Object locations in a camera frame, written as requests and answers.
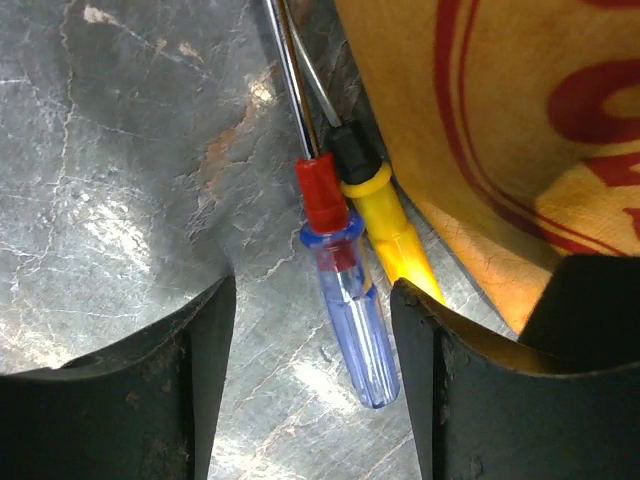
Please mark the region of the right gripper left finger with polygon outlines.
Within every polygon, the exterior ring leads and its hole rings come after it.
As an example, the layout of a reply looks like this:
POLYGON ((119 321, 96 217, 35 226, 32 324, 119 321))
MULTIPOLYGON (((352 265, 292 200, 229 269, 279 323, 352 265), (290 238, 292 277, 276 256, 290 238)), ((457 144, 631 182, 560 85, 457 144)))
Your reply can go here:
POLYGON ((5 479, 204 479, 236 311, 233 276, 60 368, 1 379, 5 479))

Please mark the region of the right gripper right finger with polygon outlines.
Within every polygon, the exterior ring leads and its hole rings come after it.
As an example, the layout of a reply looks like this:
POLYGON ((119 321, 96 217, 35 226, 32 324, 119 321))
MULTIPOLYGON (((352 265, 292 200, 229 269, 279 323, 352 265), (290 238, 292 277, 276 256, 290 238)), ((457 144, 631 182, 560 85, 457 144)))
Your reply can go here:
POLYGON ((505 338, 411 282, 392 289, 425 479, 635 479, 639 366, 588 371, 505 338))

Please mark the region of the blue yellow screwdriver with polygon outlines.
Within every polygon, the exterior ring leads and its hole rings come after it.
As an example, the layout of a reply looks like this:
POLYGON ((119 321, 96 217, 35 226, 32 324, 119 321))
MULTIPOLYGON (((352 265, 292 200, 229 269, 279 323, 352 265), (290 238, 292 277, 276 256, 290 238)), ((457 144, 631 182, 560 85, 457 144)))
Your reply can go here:
POLYGON ((300 239, 313 255, 356 395, 362 405, 379 409, 396 400, 400 387, 378 292, 363 255, 364 220, 347 206, 333 155, 319 149, 287 5, 267 1, 265 7, 302 145, 295 171, 307 221, 300 239))

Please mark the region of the yellow handled screwdriver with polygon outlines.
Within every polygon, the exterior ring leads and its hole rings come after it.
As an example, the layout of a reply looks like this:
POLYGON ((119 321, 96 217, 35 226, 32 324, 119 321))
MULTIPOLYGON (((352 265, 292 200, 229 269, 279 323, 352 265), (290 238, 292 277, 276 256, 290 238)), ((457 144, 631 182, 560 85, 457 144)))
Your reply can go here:
POLYGON ((326 144, 334 155, 340 187, 363 217, 369 241, 388 280, 411 281, 444 303, 444 295, 421 239, 392 183, 392 168, 382 160, 357 120, 344 121, 336 112, 297 31, 287 14, 297 60, 330 128, 326 144))

